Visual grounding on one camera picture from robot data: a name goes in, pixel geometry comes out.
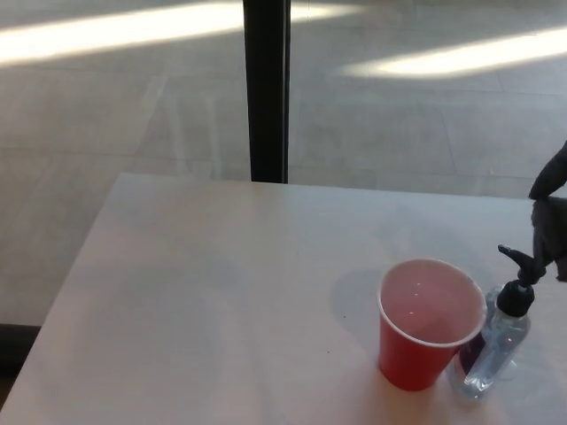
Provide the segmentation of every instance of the bottle cap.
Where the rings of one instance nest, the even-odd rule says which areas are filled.
[[[508,316],[525,316],[535,299],[532,285],[545,275],[546,269],[529,255],[508,246],[498,245],[498,251],[518,264],[520,270],[516,280],[506,283],[496,299],[496,306]]]

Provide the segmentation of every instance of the tiled floor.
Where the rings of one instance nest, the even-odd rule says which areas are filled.
[[[238,5],[0,0],[0,321],[43,322],[120,172],[249,179]],[[208,16],[198,36],[168,21],[158,42],[101,51],[53,38],[63,21],[191,7]],[[291,182],[525,197],[567,139],[567,34],[549,32],[567,29],[565,0],[295,7]],[[112,44],[108,28],[96,40]]]

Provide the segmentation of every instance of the tabletop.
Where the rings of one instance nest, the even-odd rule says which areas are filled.
[[[377,285],[448,261],[483,289],[531,251],[532,204],[124,174],[63,285],[0,425],[567,423],[567,286],[536,287],[532,331],[482,405],[445,376],[377,370]]]

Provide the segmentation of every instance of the cup rim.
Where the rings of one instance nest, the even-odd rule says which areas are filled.
[[[431,263],[437,263],[437,264],[441,264],[443,266],[447,266],[452,268],[455,272],[462,274],[464,277],[467,278],[467,281],[474,287],[474,289],[476,290],[476,292],[478,293],[479,299],[482,301],[482,320],[478,321],[478,325],[464,338],[460,339],[459,341],[455,341],[452,343],[430,343],[428,341],[423,341],[419,338],[416,338],[414,336],[411,336],[409,334],[407,334],[406,332],[404,332],[403,330],[401,330],[400,328],[398,328],[388,317],[388,315],[385,313],[384,308],[382,307],[382,299],[381,299],[381,294],[382,294],[382,287],[383,287],[383,283],[384,280],[386,279],[386,277],[388,276],[388,274],[394,270],[395,268],[405,265],[407,263],[411,263],[414,261],[428,261]],[[472,338],[474,338],[479,332],[480,330],[485,326],[485,321],[486,321],[486,302],[485,302],[485,295],[483,294],[482,290],[478,287],[477,283],[472,280],[472,278],[464,273],[459,267],[453,266],[452,264],[447,263],[446,261],[443,261],[442,259],[407,259],[405,261],[401,261],[400,263],[395,264],[394,266],[390,267],[388,269],[388,271],[385,273],[385,275],[382,277],[380,283],[378,284],[378,288],[377,288],[377,302],[378,302],[378,308],[380,309],[380,315],[386,320],[386,322],[388,322],[388,324],[392,327],[393,330],[395,330],[398,334],[400,334],[401,336],[409,339],[410,341],[420,344],[420,345],[425,345],[428,347],[434,347],[434,348],[453,348],[453,347],[458,347],[459,345],[463,345],[465,343],[468,343]]]

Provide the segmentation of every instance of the hand sanitizer bottle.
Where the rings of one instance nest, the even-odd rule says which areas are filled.
[[[486,294],[489,305],[485,326],[447,367],[453,388],[474,400],[485,397],[528,335],[527,313],[535,299],[532,285],[546,273],[529,255],[503,245],[499,245],[498,250],[520,266],[518,278],[501,290],[494,289]]]

